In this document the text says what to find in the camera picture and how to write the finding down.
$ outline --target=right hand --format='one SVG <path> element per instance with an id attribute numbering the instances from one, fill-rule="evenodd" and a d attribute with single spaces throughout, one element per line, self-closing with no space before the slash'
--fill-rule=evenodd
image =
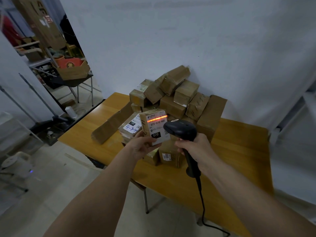
<path id="1" fill-rule="evenodd" d="M 183 155 L 183 149 L 186 149 L 193 159 L 196 160 L 200 171 L 206 174 L 207 170 L 214 165 L 214 162 L 220 160 L 213 151 L 206 135 L 198 133 L 194 141 L 177 140 L 175 146 L 179 147 L 178 151 Z"/>

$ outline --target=forearm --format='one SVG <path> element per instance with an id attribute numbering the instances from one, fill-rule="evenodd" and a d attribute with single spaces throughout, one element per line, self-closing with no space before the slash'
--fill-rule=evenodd
<path id="1" fill-rule="evenodd" d="M 253 236 L 311 236 L 315 226 L 220 159 L 206 175 Z"/>
<path id="2" fill-rule="evenodd" d="M 57 217 L 44 237 L 114 236 L 136 160 L 127 148 Z"/>

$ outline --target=black handheld scanner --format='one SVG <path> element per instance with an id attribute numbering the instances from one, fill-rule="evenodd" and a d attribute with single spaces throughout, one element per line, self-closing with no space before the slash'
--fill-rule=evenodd
<path id="1" fill-rule="evenodd" d="M 198 132 L 194 124 L 179 119 L 166 122 L 163 125 L 163 128 L 169 134 L 188 141 L 194 141 Z M 186 149 L 183 149 L 183 152 L 188 163 L 188 168 L 186 169 L 187 175 L 192 178 L 199 177 L 201 175 L 201 171 L 198 168 L 198 163 L 192 158 Z"/>

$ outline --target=right arm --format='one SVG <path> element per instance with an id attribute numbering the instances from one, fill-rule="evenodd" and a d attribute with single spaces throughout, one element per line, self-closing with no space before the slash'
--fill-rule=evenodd
<path id="1" fill-rule="evenodd" d="M 316 226 L 251 183 L 212 150 L 204 134 L 194 142 L 176 141 L 197 161 L 252 236 L 301 236 L 316 234 Z"/>

